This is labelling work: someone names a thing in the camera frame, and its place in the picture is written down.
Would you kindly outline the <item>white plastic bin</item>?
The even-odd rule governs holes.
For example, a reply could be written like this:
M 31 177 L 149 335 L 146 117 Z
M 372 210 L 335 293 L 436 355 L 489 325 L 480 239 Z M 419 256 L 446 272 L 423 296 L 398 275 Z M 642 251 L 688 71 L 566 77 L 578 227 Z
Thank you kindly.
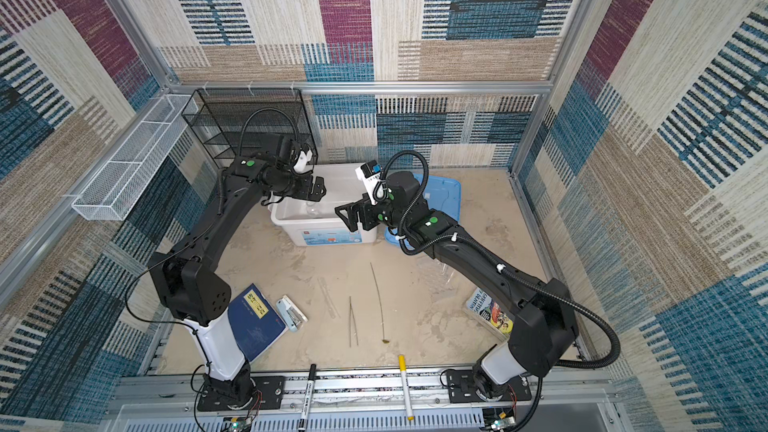
M 355 169 L 359 164 L 317 165 L 314 175 L 323 177 L 327 193 L 320 202 L 286 198 L 269 206 L 271 220 L 299 247 L 323 245 L 354 245 L 374 243 L 377 229 L 350 232 L 335 214 L 337 206 L 355 202 L 366 194 L 363 183 L 357 179 Z M 312 219 L 306 214 L 306 206 L 316 204 L 321 217 Z

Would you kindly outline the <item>metal tweezers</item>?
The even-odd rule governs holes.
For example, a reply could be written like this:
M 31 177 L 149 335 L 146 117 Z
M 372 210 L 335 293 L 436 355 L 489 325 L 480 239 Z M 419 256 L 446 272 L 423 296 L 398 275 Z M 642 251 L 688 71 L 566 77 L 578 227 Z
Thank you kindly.
M 356 321 L 352 297 L 349 297 L 348 333 L 349 333 L 349 347 L 352 347 L 353 345 L 358 347 L 359 333 L 358 333 L 358 327 L 357 327 L 357 321 Z

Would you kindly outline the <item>long metal spatula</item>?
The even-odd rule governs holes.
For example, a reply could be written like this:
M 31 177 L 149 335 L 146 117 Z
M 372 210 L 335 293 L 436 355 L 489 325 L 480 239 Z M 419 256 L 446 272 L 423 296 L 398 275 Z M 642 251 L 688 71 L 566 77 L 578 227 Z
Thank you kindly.
M 387 336 L 387 333 L 386 333 L 386 323 L 385 323 L 385 317 L 384 317 L 383 302 L 382 302 L 382 296 L 381 296 L 381 290 L 380 290 L 378 278 L 376 276 L 376 272 L 375 272 L 375 268 L 373 266 L 373 263 L 370 262 L 369 265 L 370 265 L 371 275 L 372 275 L 372 279 L 373 279 L 373 283 L 374 283 L 374 287 L 375 287 L 375 291 L 376 291 L 377 304 L 378 304 L 378 309 L 379 309 L 380 328 L 381 328 L 381 341 L 382 341 L 383 344 L 389 344 L 390 340 L 389 340 L 389 338 Z

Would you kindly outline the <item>white ceramic dish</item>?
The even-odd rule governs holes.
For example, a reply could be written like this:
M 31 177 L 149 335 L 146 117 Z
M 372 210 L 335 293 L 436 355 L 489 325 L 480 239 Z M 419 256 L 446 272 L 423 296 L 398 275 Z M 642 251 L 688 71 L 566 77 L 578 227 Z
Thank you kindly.
M 296 174 L 304 174 L 307 173 L 310 169 L 310 166 L 312 165 L 313 160 L 313 151 L 311 149 L 304 150 L 302 149 L 299 152 L 298 158 L 296 159 L 293 170 Z

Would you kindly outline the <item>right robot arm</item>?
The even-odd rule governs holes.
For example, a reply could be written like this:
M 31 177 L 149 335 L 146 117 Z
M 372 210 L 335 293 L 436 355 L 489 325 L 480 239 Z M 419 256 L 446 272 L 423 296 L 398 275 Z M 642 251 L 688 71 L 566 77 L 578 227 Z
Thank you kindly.
M 430 206 L 413 173 L 394 173 L 382 198 L 365 193 L 335 208 L 347 228 L 395 228 L 410 254 L 421 253 L 458 271 L 478 286 L 512 322 L 504 344 L 489 349 L 473 366 L 473 382 L 484 400 L 496 400 L 515 377 L 545 377 L 579 334 L 567 287 L 538 280 L 502 260 L 445 212 Z

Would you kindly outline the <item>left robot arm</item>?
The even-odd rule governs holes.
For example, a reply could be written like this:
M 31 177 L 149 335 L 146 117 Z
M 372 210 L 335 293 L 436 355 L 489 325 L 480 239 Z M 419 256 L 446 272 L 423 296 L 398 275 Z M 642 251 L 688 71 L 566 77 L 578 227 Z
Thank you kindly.
M 288 136 L 258 139 L 219 170 L 216 199 L 192 231 L 149 261 L 161 304 L 188 328 L 203 358 L 204 392 L 229 408 L 249 404 L 255 385 L 228 318 L 232 290 L 216 273 L 220 258 L 253 207 L 271 197 L 318 202 L 325 196 L 323 178 L 312 172 L 313 158 L 309 144 Z

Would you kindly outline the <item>blue plastic lid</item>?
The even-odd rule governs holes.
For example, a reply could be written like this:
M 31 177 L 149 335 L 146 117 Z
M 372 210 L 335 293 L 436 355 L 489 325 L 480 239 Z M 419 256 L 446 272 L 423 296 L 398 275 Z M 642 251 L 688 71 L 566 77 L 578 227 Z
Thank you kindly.
M 413 250 L 458 226 L 461 185 L 454 179 L 428 177 L 410 171 L 395 172 L 386 179 L 385 198 L 377 218 L 394 230 Z

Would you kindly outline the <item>black mesh shelf rack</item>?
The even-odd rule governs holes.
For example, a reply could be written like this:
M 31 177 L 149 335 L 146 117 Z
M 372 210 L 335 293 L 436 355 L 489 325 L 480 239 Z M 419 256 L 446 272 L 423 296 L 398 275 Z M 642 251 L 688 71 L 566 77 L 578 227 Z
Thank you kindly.
M 210 175 L 229 166 L 238 152 L 256 150 L 268 134 L 297 141 L 319 153 L 302 94 L 290 88 L 200 87 L 189 97 L 182 112 L 193 146 Z

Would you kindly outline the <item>blue notebook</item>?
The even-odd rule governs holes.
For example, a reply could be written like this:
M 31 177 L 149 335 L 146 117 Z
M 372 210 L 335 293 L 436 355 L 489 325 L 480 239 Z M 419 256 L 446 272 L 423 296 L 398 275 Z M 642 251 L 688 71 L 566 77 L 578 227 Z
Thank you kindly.
M 255 284 L 229 304 L 228 319 L 239 349 L 253 362 L 287 330 L 286 324 Z

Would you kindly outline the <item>yellow-capped white marker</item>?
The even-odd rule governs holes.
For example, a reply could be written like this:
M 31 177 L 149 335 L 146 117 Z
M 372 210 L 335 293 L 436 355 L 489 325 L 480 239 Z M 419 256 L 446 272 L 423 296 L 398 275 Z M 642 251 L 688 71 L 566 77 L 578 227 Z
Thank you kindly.
M 414 415 L 414 410 L 413 410 L 413 405 L 412 405 L 412 400 L 410 395 L 406 358 L 403 354 L 398 355 L 398 367 L 399 367 L 400 378 L 401 378 L 403 401 L 404 401 L 404 406 L 406 410 L 406 418 L 409 422 L 413 422 L 415 420 L 415 415 Z

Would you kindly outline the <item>colourful treehouse paperback book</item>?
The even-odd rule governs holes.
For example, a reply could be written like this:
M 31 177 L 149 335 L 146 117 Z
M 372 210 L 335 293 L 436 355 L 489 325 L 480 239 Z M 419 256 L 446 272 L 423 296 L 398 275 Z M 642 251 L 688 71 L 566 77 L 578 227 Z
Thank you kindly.
M 476 288 L 465 303 L 465 311 L 481 325 L 501 338 L 508 338 L 513 330 L 512 320 L 482 289 Z

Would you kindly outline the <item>black marker pen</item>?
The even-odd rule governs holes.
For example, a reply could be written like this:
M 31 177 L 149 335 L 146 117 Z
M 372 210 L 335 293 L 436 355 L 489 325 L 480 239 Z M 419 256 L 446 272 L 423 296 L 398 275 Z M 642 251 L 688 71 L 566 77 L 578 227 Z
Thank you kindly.
M 308 429 L 309 415 L 311 409 L 312 398 L 314 394 L 314 388 L 317 377 L 317 365 L 315 363 L 310 365 L 308 378 L 305 384 L 305 393 L 303 403 L 300 412 L 300 418 L 297 423 L 298 432 L 306 432 Z

